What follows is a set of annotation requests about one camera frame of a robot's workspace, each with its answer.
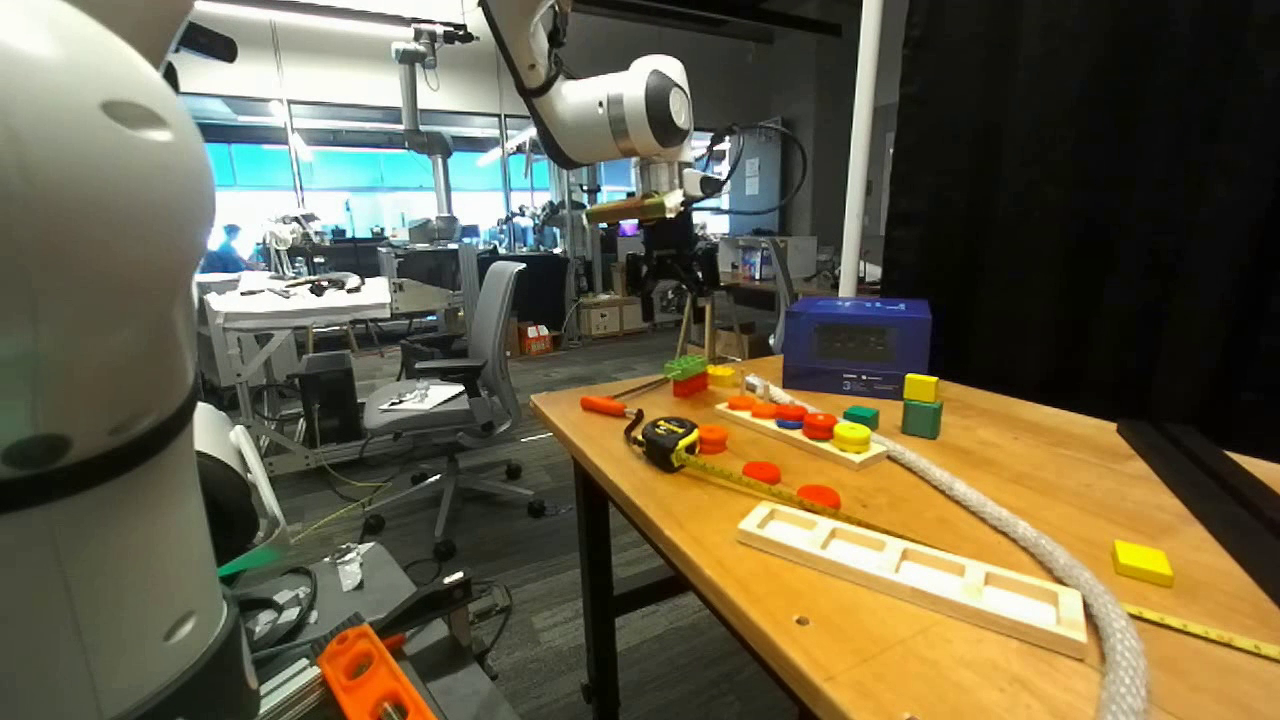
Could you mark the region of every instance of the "desk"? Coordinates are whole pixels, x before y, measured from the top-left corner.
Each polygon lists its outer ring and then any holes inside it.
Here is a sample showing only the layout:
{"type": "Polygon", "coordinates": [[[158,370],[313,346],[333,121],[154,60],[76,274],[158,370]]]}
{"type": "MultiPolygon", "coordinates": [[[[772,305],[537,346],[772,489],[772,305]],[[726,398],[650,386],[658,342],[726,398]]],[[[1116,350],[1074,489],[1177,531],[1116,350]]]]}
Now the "desk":
{"type": "Polygon", "coordinates": [[[295,328],[325,328],[325,325],[353,325],[353,322],[387,322],[392,317],[392,283],[383,276],[362,276],[360,292],[327,290],[325,297],[313,297],[309,290],[278,292],[220,292],[205,297],[207,325],[216,342],[229,346],[231,370],[237,370],[237,405],[241,419],[255,433],[277,440],[278,456],[265,456],[270,477],[305,471],[314,465],[339,465],[354,461],[362,440],[333,444],[333,448],[301,448],[295,440],[278,436],[265,425],[259,413],[252,413],[252,375],[277,358],[277,350],[295,346],[295,328]]]}
{"type": "MultiPolygon", "coordinates": [[[[781,375],[781,360],[747,360],[742,371],[781,375]]],[[[829,413],[849,398],[795,394],[829,413]]],[[[719,483],[665,477],[619,440],[623,425],[574,409],[581,394],[531,398],[537,418],[574,461],[584,623],[593,713],[616,717],[616,635],[608,560],[608,506],[616,506],[656,554],[742,635],[742,645],[815,717],[1090,717],[1101,658],[1089,666],[1030,645],[898,605],[892,597],[819,576],[812,568],[735,544],[735,525],[754,506],[719,483]]],[[[948,419],[941,440],[905,440],[953,469],[996,506],[1083,560],[1116,602],[1280,645],[1276,605],[1232,566],[1191,511],[1145,469],[1107,419],[944,389],[948,419]],[[1110,539],[1145,539],[1167,554],[1177,588],[1134,584],[1110,572],[1110,539]]],[[[717,398],[677,401],[665,389],[628,398],[648,418],[692,418],[726,425],[726,469],[781,461],[790,482],[823,482],[842,496],[850,519],[937,544],[959,558],[1043,576],[1017,544],[963,509],[937,496],[905,469],[875,461],[849,469],[781,436],[724,419],[717,398]]],[[[898,436],[898,405],[878,405],[878,430],[898,436]]],[[[1252,465],[1280,489],[1276,465],[1252,465]]],[[[1152,717],[1270,717],[1280,708],[1280,666],[1222,652],[1165,630],[1145,630],[1152,666],[1152,717]]]]}

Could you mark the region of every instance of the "wooden table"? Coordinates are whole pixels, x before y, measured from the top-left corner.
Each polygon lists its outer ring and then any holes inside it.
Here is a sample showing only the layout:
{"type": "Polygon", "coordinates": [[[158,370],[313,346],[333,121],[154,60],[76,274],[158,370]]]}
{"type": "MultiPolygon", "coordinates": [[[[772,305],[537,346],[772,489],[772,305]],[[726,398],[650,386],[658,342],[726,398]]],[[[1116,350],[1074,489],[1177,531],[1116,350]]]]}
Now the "wooden table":
{"type": "MultiPolygon", "coordinates": [[[[742,371],[781,375],[781,360],[751,360],[742,371]]],[[[665,477],[623,444],[623,419],[574,409],[584,389],[531,398],[531,409],[574,461],[581,572],[586,623],[586,694],[594,717],[616,717],[616,614],[645,597],[616,602],[608,566],[608,506],[616,506],[656,554],[747,641],[747,647],[815,717],[1090,717],[1101,698],[1094,635],[1089,661],[1038,652],[1030,645],[948,622],[941,614],[819,576],[762,558],[735,539],[735,525],[754,496],[692,477],[665,477]]],[[[795,394],[829,413],[849,398],[795,394]]],[[[648,418],[692,418],[726,425],[726,456],[781,461],[782,482],[834,483],[842,511],[872,528],[1043,576],[1017,544],[959,511],[905,469],[875,461],[849,469],[724,419],[717,394],[677,401],[665,389],[628,398],[648,418]]],[[[878,430],[898,436],[895,401],[878,409],[878,430]]],[[[1116,602],[1232,630],[1280,645],[1276,605],[1232,566],[1191,511],[1132,456],[1107,419],[944,386],[944,436],[905,440],[953,469],[996,506],[1021,511],[1038,531],[1083,560],[1116,602]],[[1110,572],[1110,539],[1138,539],[1167,554],[1173,588],[1110,572]]],[[[1242,461],[1270,489],[1280,469],[1242,461]]],[[[1145,630],[1152,666],[1152,717],[1276,717],[1280,666],[1240,658],[1165,630],[1145,630]]]]}

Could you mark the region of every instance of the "ceiling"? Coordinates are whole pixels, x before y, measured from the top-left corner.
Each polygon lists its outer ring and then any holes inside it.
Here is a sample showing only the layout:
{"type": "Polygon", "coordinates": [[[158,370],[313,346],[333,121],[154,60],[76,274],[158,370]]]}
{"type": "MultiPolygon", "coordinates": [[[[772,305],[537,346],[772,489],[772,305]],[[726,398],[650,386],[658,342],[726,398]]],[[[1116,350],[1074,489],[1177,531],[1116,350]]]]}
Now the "ceiling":
{"type": "MultiPolygon", "coordinates": [[[[475,0],[210,0],[309,18],[347,18],[383,23],[475,19],[475,0]]],[[[682,27],[730,40],[775,40],[781,34],[838,38],[857,0],[570,0],[581,18],[608,18],[656,27],[682,27]]]]}

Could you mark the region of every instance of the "office chair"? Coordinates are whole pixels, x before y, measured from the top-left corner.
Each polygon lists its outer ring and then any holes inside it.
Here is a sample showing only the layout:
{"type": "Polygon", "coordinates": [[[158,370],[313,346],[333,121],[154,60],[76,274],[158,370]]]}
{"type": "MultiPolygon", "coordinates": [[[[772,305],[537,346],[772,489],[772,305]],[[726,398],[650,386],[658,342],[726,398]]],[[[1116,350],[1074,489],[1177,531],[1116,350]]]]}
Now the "office chair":
{"type": "Polygon", "coordinates": [[[526,509],[526,515],[542,515],[542,500],[531,489],[520,483],[495,483],[495,482],[466,482],[479,469],[464,469],[461,454],[498,440],[516,418],[520,401],[509,375],[509,317],[516,297],[516,276],[522,266],[495,261],[479,283],[475,313],[466,317],[466,358],[415,358],[401,364],[401,382],[380,386],[362,401],[362,436],[367,440],[392,440],[408,436],[415,448],[427,448],[432,456],[442,456],[442,471],[427,493],[439,493],[434,531],[432,531],[432,558],[447,560],[457,544],[447,539],[447,519],[457,493],[479,493],[495,500],[516,500],[526,509]],[[457,398],[439,398],[439,405],[404,405],[408,398],[420,401],[432,386],[457,386],[457,398]]]}

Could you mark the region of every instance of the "table leg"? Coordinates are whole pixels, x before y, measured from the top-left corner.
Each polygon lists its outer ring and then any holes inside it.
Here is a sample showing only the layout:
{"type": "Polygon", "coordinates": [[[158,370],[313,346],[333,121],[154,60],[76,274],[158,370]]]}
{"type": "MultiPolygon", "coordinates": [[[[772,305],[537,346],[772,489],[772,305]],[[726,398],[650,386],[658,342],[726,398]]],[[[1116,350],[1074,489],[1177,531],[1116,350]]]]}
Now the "table leg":
{"type": "Polygon", "coordinates": [[[613,623],[613,538],[608,538],[608,496],[584,465],[570,465],[574,483],[574,554],[584,584],[584,645],[586,645],[586,704],[593,717],[619,717],[616,688],[616,623],[613,623]]]}

